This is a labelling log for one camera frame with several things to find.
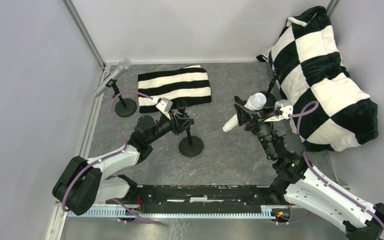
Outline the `black mic stand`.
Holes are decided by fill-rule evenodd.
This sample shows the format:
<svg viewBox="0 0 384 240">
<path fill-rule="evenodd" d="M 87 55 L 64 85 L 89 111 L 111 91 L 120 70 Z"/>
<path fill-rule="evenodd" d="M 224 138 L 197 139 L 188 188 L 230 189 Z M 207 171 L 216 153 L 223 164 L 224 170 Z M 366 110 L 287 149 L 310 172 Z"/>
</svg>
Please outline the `black mic stand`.
<svg viewBox="0 0 384 240">
<path fill-rule="evenodd" d="M 177 102 L 177 111 L 183 118 L 189 119 L 190 117 L 186 113 L 186 107 L 187 103 L 184 100 Z M 204 143 L 199 137 L 191 135 L 191 125 L 194 124 L 194 120 L 186 120 L 184 123 L 185 126 L 182 125 L 180 128 L 185 130 L 186 137 L 179 142 L 179 151 L 183 156 L 196 157 L 203 151 Z"/>
<path fill-rule="evenodd" d="M 120 93 L 120 89 L 117 86 L 117 80 L 110 79 L 106 86 L 113 89 L 114 95 L 112 98 L 118 98 L 118 102 L 114 108 L 115 113 L 121 118 L 132 116 L 137 110 L 137 104 L 131 98 L 123 98 L 121 95 L 117 97 L 117 95 Z"/>
<path fill-rule="evenodd" d="M 273 70 L 273 78 L 271 79 L 268 89 L 266 91 L 261 91 L 261 93 L 266 97 L 266 103 L 263 109 L 271 109 L 275 106 L 276 97 L 272 94 L 272 90 L 276 84 L 276 81 L 279 79 L 281 72 L 275 68 Z"/>
</svg>

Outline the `white microphone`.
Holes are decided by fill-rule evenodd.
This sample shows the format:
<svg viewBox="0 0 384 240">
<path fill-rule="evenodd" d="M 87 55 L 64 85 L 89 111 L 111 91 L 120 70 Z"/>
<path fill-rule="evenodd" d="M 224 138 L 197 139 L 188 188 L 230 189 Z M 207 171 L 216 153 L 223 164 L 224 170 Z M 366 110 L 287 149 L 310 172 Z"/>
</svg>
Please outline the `white microphone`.
<svg viewBox="0 0 384 240">
<path fill-rule="evenodd" d="M 237 126 L 245 124 L 250 119 L 251 115 L 261 111 L 267 102 L 266 96 L 261 92 L 251 95 L 247 101 L 240 99 L 238 96 L 235 96 L 234 100 L 236 114 L 222 127 L 222 130 L 226 133 Z"/>
</svg>

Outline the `black mic stand back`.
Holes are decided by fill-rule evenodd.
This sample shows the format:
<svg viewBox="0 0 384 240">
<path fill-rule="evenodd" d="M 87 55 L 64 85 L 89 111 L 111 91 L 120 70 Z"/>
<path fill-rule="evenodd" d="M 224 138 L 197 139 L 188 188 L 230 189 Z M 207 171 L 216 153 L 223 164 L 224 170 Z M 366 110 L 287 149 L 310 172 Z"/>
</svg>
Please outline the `black mic stand back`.
<svg viewBox="0 0 384 240">
<path fill-rule="evenodd" d="M 187 103 L 184 100 L 177 102 L 177 111 L 183 118 L 189 119 L 190 117 L 186 113 L 186 107 Z M 184 123 L 185 126 L 182 125 L 180 128 L 185 130 L 186 137 L 179 142 L 179 151 L 183 156 L 196 157 L 203 151 L 204 143 L 199 137 L 191 135 L 191 125 L 194 124 L 194 120 L 186 120 Z"/>
</svg>

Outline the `black mic stand front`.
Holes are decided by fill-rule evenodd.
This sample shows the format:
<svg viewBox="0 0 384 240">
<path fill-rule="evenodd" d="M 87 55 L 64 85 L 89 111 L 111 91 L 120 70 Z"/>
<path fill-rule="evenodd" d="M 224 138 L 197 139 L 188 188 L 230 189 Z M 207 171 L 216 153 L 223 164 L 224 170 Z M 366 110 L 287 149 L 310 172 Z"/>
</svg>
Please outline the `black mic stand front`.
<svg viewBox="0 0 384 240">
<path fill-rule="evenodd" d="M 123 98 L 121 95 L 117 97 L 117 95 L 120 93 L 120 89 L 117 86 L 117 80 L 110 79 L 106 86 L 113 89 L 114 95 L 112 98 L 118 98 L 118 102 L 114 108 L 115 113 L 121 118 L 132 116 L 137 110 L 137 104 L 131 98 Z"/>
</svg>

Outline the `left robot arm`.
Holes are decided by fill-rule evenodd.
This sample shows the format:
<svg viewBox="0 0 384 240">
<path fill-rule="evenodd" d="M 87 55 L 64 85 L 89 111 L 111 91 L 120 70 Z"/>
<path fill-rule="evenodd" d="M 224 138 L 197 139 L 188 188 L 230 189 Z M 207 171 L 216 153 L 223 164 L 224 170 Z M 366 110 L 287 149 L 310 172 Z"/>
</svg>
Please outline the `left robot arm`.
<svg viewBox="0 0 384 240">
<path fill-rule="evenodd" d="M 187 114 L 161 114 L 159 120 L 143 115 L 122 147 L 92 158 L 73 157 L 52 189 L 64 212 L 80 216 L 93 204 L 124 198 L 130 184 L 114 173 L 143 162 L 153 151 L 152 143 L 167 133 L 180 135 L 194 124 Z"/>
</svg>

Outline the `silver microphone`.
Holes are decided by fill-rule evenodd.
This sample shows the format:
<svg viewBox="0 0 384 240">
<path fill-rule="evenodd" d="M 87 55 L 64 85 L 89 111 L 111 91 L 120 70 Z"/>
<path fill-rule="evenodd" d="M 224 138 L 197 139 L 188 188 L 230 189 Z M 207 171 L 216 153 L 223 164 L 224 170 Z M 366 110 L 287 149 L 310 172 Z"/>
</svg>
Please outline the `silver microphone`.
<svg viewBox="0 0 384 240">
<path fill-rule="evenodd" d="M 95 98 L 102 95 L 108 88 L 111 88 L 113 83 L 115 83 L 118 78 L 129 70 L 132 66 L 132 61 L 128 58 L 125 58 L 123 61 L 120 61 L 116 68 L 109 73 L 103 80 L 103 82 L 98 85 L 95 89 L 93 95 Z"/>
</svg>

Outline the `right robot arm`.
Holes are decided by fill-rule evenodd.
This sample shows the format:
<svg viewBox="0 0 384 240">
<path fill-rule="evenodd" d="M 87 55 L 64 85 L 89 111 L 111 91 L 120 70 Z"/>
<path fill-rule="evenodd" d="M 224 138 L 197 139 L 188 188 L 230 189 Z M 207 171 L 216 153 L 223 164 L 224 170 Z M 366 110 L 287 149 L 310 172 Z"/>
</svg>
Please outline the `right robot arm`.
<svg viewBox="0 0 384 240">
<path fill-rule="evenodd" d="M 237 122 L 257 136 L 277 176 L 271 192 L 290 205 L 302 207 L 342 232 L 348 240 L 379 240 L 384 235 L 384 204 L 373 204 L 352 194 L 313 165 L 297 133 L 279 136 L 274 122 L 297 118 L 299 121 L 319 107 L 311 101 L 300 113 L 293 113 L 287 100 L 275 103 L 270 113 L 251 110 L 238 96 L 234 98 Z"/>
</svg>

